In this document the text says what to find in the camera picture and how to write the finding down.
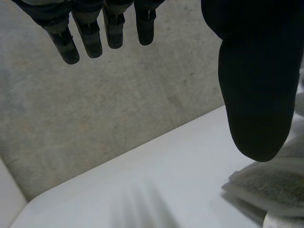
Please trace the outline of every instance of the white object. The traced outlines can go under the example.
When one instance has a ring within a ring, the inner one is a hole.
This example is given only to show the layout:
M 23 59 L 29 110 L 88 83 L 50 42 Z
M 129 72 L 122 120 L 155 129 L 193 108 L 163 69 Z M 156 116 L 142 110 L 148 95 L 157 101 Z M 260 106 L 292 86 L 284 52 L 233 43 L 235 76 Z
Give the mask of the white object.
M 8 228 L 26 201 L 0 158 L 0 228 Z
M 257 228 L 221 196 L 228 177 L 252 162 L 235 147 L 221 107 L 41 194 L 11 228 L 127 228 L 131 215 L 139 224 L 145 213 L 134 202 L 141 192 L 149 198 L 148 185 L 172 215 L 167 222 L 181 228 Z M 146 205 L 154 218 L 153 200 Z
M 272 214 L 267 214 L 263 228 L 303 228 L 303 218 L 283 218 Z

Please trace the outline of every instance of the gray wall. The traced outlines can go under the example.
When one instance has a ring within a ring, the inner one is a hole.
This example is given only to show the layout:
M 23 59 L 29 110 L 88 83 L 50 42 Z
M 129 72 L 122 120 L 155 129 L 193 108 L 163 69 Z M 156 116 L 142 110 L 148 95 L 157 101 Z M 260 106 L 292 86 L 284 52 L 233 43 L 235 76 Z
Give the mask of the gray wall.
M 0 3 L 0 156 L 27 199 L 223 105 L 220 40 L 200 0 L 166 0 L 152 45 L 139 44 L 133 6 L 124 45 L 66 65 L 46 32 Z

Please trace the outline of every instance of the robotic hand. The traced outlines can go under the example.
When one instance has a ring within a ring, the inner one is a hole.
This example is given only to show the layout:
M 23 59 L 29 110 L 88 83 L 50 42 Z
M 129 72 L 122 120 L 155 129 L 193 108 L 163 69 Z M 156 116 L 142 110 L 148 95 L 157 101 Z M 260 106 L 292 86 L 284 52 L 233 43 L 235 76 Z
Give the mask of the robotic hand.
M 102 54 L 96 22 L 103 9 L 108 44 L 123 44 L 124 12 L 134 1 L 139 41 L 153 41 L 155 10 L 164 0 L 13 0 L 52 38 L 64 61 L 79 54 L 69 13 L 92 58 Z M 284 144 L 295 109 L 304 50 L 303 0 L 201 0 L 209 27 L 223 40 L 218 78 L 232 138 L 247 157 L 266 162 Z
M 79 61 L 79 53 L 68 28 L 69 13 L 77 25 L 89 57 L 97 58 L 103 49 L 97 17 L 103 10 L 107 41 L 110 48 L 123 45 L 124 12 L 133 2 L 139 42 L 152 43 L 155 10 L 164 0 L 13 0 L 23 11 L 47 31 L 67 64 Z

